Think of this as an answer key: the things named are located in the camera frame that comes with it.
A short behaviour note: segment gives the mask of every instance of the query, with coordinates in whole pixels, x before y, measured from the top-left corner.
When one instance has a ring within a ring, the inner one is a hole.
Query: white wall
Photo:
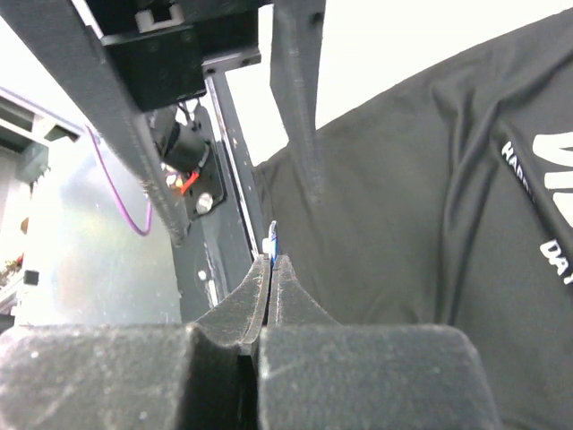
[[[317,125],[466,48],[572,6],[573,0],[327,0]],[[268,84],[271,15],[270,6],[261,10],[263,63],[228,75],[255,164],[287,143]],[[2,20],[0,40],[0,58],[12,60],[0,68],[0,86],[69,119],[81,116]]]
[[[0,149],[0,267],[24,250],[20,225],[29,214],[30,188],[13,177],[15,169],[14,155]]]

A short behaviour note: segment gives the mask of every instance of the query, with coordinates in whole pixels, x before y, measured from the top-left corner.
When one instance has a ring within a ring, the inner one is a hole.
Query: machine
[[[0,15],[88,118],[86,138],[96,149],[103,138],[147,195],[170,239],[183,324],[101,327],[95,316],[18,324],[0,337],[2,426],[500,428],[462,333],[340,326],[298,284],[288,258],[277,257],[280,226],[266,241],[269,256],[260,255],[266,226],[224,72],[259,61],[257,12],[268,2],[86,3],[90,26],[70,0],[1,0]],[[270,85],[316,202],[325,1],[272,4]],[[189,110],[205,95],[211,112],[203,103]],[[179,177],[171,182],[166,172]],[[224,281],[217,300],[189,305],[189,266],[203,247]],[[137,276],[128,269],[122,276]],[[32,287],[43,276],[26,275]],[[124,303],[99,293],[92,304],[102,313]]]

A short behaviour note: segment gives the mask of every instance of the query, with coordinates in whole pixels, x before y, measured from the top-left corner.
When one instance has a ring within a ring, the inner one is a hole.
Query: black t-shirt
[[[446,323],[504,425],[573,428],[573,11],[469,49],[255,169],[301,284],[341,323]]]

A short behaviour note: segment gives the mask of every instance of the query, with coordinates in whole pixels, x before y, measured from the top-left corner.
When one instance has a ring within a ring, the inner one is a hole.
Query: purple wire
[[[151,231],[151,214],[153,213],[153,210],[151,209],[151,202],[149,202],[149,201],[147,202],[147,215],[146,215],[146,220],[145,220],[145,229],[141,230],[139,227],[137,227],[137,225],[133,221],[132,217],[129,215],[129,212],[125,208],[124,202],[122,202],[122,199],[119,196],[117,189],[115,188],[114,182],[111,180],[111,176],[109,175],[109,172],[107,172],[106,165],[104,164],[104,160],[101,157],[101,152],[99,151],[98,140],[96,139],[95,134],[91,131],[91,129],[88,126],[86,126],[86,129],[88,130],[88,133],[90,134],[91,142],[93,143],[93,147],[96,151],[96,156],[98,158],[99,165],[101,166],[101,169],[104,171],[104,174],[106,175],[106,178],[107,178],[107,183],[109,184],[109,187],[111,188],[111,192],[112,192],[112,195],[114,197],[115,206],[117,207],[117,210],[119,211],[119,213],[121,213],[122,217],[124,217],[127,224],[129,224],[129,227],[131,227],[135,233],[137,233],[138,235],[140,235],[142,237],[147,236]]]

